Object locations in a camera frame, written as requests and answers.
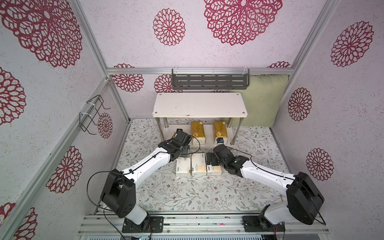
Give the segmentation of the gold tissue pack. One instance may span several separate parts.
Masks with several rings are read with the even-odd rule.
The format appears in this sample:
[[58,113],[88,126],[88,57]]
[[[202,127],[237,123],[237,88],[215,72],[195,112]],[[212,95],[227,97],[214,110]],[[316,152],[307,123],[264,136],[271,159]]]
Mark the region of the gold tissue pack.
[[192,145],[199,146],[206,143],[204,124],[202,121],[191,122]]
[[224,138],[224,144],[228,143],[228,131],[227,131],[227,125],[224,121],[214,121],[213,123],[213,134],[214,134],[214,143],[216,144],[216,138],[217,137],[223,137]]

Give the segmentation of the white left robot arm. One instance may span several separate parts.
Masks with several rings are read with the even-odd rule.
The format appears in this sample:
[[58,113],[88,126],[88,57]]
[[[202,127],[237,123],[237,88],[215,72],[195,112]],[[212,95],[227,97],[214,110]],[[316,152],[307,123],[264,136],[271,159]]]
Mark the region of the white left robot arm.
[[101,202],[119,218],[131,221],[142,230],[147,229],[150,214],[137,203],[136,190],[155,171],[180,157],[191,140],[191,135],[178,129],[171,139],[159,143],[153,152],[135,165],[122,171],[110,171]]

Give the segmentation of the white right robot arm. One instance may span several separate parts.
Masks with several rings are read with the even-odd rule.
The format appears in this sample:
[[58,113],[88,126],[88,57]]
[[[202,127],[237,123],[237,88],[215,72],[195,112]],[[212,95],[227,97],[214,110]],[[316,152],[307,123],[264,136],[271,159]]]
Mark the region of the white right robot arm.
[[284,201],[266,205],[258,215],[256,223],[261,228],[294,219],[312,225],[316,217],[321,216],[325,199],[309,175],[303,172],[293,175],[258,165],[251,158],[234,156],[231,148],[225,145],[216,146],[213,153],[229,174],[260,182],[283,195]]

